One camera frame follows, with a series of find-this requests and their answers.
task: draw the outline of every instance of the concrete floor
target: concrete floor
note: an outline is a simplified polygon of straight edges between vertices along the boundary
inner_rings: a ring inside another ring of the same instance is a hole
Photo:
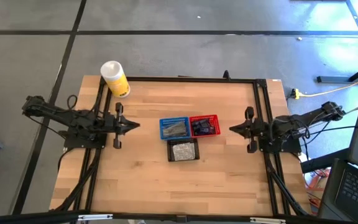
[[[70,30],[80,0],[0,0],[0,29]],[[80,30],[357,30],[344,2],[319,1],[88,1]],[[285,91],[317,93],[342,85],[317,84],[319,75],[358,71],[358,36],[77,36],[57,105],[77,94],[83,75],[99,75],[108,60],[120,61],[128,76],[278,78]],[[0,35],[0,215],[9,213],[38,125],[21,115],[27,95],[48,98],[68,36]],[[315,98],[289,100],[304,113],[328,100],[350,110],[358,86]],[[357,112],[329,127],[353,125]],[[54,122],[51,127],[59,129]],[[309,145],[311,157],[349,145],[351,129],[322,133]],[[47,133],[24,212],[46,211],[63,140]]]

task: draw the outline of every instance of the wooden tabletop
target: wooden tabletop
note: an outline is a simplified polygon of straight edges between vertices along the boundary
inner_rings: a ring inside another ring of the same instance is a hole
[[[85,76],[77,109],[90,109],[99,76]],[[271,215],[269,188],[261,152],[248,154],[249,143],[229,130],[244,122],[244,110],[255,107],[251,84],[129,82],[124,116],[140,127],[112,147],[110,134],[101,154],[91,210],[124,213],[186,213],[193,215]],[[288,114],[280,80],[267,80],[273,117]],[[199,138],[200,159],[168,162],[167,143],[160,140],[159,119],[217,114],[221,135]],[[84,149],[74,149],[62,160],[50,208],[59,206],[78,182]],[[310,212],[299,161],[281,154],[285,183]],[[279,210],[280,191],[276,186]],[[87,186],[81,200],[85,206]]]

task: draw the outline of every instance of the metal stand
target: metal stand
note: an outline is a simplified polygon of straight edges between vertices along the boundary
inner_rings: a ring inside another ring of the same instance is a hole
[[[330,167],[334,163],[335,158],[338,158],[340,160],[347,160],[348,152],[349,152],[349,148],[342,149],[342,150],[333,152],[331,154],[321,156],[316,159],[302,162],[301,163],[302,172],[305,174],[308,172],[313,172],[314,170]]]
[[[317,82],[319,83],[354,83],[358,82],[358,72],[351,77],[327,77],[319,76],[317,77]]]

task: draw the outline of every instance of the yellow container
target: yellow container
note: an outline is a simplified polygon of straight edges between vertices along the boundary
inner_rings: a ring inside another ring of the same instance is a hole
[[[123,98],[131,91],[127,77],[125,77],[125,73],[119,62],[109,61],[104,63],[100,68],[100,73],[112,91],[113,96]]]

